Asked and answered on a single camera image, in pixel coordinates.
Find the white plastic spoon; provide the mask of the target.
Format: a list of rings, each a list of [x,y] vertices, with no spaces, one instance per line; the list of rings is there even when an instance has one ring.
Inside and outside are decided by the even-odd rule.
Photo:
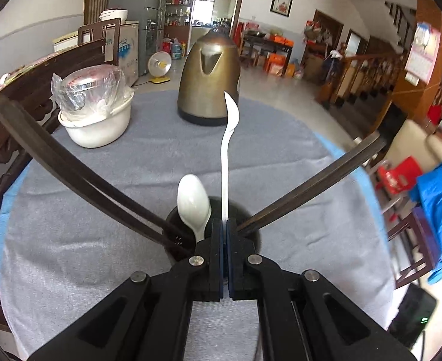
[[[212,213],[209,197],[200,179],[186,174],[178,183],[178,215],[193,232],[196,242],[205,239],[205,227]]]

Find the white chest freezer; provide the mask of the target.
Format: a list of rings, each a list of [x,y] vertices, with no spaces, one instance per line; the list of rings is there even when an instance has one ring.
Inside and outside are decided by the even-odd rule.
[[[105,30],[105,62],[113,59],[113,37],[115,27],[110,26]],[[118,44],[118,66],[125,75],[126,84],[133,86],[139,78],[139,60],[138,60],[138,43],[139,43],[139,22],[128,20],[124,24],[120,24],[120,36]],[[78,31],[65,34],[53,40],[54,51],[61,51],[74,47],[78,44]]]

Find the white round fan heater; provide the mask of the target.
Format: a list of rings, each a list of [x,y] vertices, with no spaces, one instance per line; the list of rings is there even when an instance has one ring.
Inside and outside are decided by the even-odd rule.
[[[151,76],[150,82],[162,84],[170,80],[167,73],[170,71],[172,59],[169,53],[158,51],[153,54],[148,61],[148,72]]]

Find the bronze electric kettle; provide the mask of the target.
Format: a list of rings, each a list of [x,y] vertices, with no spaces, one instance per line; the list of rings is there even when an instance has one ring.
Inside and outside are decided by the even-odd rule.
[[[185,61],[179,83],[177,109],[195,125],[227,123],[225,94],[239,101],[240,62],[236,44],[214,30],[199,38]]]

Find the grey refrigerator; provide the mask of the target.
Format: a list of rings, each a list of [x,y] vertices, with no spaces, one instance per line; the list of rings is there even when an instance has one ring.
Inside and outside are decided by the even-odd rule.
[[[148,73],[150,57],[161,49],[166,0],[108,0],[109,8],[128,10],[128,20],[137,21],[139,75]]]

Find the dark chopstick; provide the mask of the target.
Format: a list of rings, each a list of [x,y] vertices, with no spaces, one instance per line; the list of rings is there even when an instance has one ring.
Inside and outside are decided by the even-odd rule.
[[[16,142],[61,183],[69,173],[82,176],[95,173],[58,143],[18,102],[9,100],[4,95],[0,95],[0,122]],[[180,245],[177,248],[166,248],[183,256],[189,254]]]
[[[69,173],[63,184],[110,218],[159,245],[178,247],[172,240],[155,231],[139,218],[143,218],[163,230],[173,232],[183,241],[192,240],[186,232],[180,231],[174,225],[141,206],[96,173],[84,176]]]
[[[385,146],[385,139],[377,131],[371,133],[349,152],[241,223],[237,231],[248,236],[293,212],[357,170]]]

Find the red child chair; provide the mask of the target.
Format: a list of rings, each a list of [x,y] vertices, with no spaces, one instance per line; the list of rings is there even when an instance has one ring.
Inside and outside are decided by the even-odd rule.
[[[410,205],[409,192],[421,175],[422,170],[412,156],[398,165],[393,165],[388,160],[376,165],[372,173],[375,194],[380,201],[381,213],[388,223],[397,222],[403,210]]]

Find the white bowl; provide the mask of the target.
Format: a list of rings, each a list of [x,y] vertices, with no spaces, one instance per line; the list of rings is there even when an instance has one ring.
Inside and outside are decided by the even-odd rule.
[[[128,87],[125,97],[103,116],[87,116],[73,122],[60,112],[59,123],[65,128],[70,139],[80,147],[106,146],[119,139],[126,131],[130,123],[134,94],[133,89]]]

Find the wooden chair behind sideboard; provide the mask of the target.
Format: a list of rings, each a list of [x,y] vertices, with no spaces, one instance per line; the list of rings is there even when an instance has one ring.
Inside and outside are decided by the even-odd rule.
[[[85,24],[78,28],[78,45],[84,43],[84,35],[88,34],[90,42],[99,40],[106,41],[108,31],[113,31],[112,36],[112,59],[107,63],[119,65],[119,44],[120,44],[120,25],[121,20],[119,18],[110,20],[101,20],[92,24]]]

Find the wall calendar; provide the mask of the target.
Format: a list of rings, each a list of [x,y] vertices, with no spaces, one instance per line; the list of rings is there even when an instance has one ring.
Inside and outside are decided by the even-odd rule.
[[[426,22],[416,26],[412,47],[405,65],[405,80],[413,86],[428,84],[437,60],[441,33]]]

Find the dark carved wooden sideboard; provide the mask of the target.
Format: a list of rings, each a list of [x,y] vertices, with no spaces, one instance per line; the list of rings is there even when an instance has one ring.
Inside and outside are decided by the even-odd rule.
[[[18,70],[0,89],[0,209],[7,190],[32,160],[24,149],[31,134],[43,138],[58,126],[58,108],[50,100],[52,76],[70,75],[104,62],[103,39],[42,57]],[[0,300],[0,327],[8,330]]]

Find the wooden stair railing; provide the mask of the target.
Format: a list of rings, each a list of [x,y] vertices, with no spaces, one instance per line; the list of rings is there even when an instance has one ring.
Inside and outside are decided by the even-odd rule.
[[[370,95],[386,95],[395,88],[406,59],[406,52],[341,58],[336,67],[328,70],[316,101],[327,108],[341,107],[344,102],[366,100]]]

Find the cream sofa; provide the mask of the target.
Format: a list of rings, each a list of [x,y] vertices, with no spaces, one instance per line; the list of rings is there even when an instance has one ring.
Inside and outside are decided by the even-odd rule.
[[[409,156],[426,174],[442,163],[442,140],[428,134],[413,120],[406,119],[389,146],[385,159],[396,167]]]

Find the framed flower picture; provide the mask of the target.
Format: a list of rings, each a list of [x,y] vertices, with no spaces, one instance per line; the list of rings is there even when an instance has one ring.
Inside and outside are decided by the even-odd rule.
[[[272,0],[270,5],[270,12],[289,17],[293,0]]]

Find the dark wooden chair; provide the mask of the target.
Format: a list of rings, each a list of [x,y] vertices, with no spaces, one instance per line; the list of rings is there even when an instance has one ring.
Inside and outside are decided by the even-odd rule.
[[[440,248],[420,206],[388,231],[388,240],[401,239],[409,265],[395,271],[395,288],[402,288],[427,275],[437,265]]]

